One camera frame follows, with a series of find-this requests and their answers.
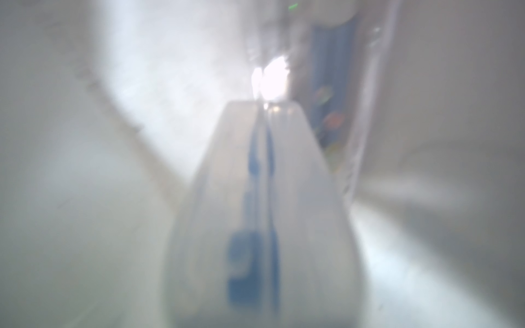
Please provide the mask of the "clear case red-white label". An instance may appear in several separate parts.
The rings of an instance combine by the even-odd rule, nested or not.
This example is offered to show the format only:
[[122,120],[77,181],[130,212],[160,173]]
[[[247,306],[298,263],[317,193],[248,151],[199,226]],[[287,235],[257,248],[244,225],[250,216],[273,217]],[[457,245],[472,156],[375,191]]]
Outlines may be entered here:
[[358,327],[362,263],[299,105],[224,109],[180,205],[163,279],[169,327]]

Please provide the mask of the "white canvas bag blue handles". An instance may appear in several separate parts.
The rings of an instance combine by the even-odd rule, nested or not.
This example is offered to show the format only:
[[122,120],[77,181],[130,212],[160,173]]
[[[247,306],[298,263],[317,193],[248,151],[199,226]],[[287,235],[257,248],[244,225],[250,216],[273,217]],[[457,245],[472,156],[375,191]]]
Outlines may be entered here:
[[[295,103],[290,1],[1,2],[1,326],[169,327],[228,105]],[[402,1],[350,206],[358,327],[524,326],[524,2]]]

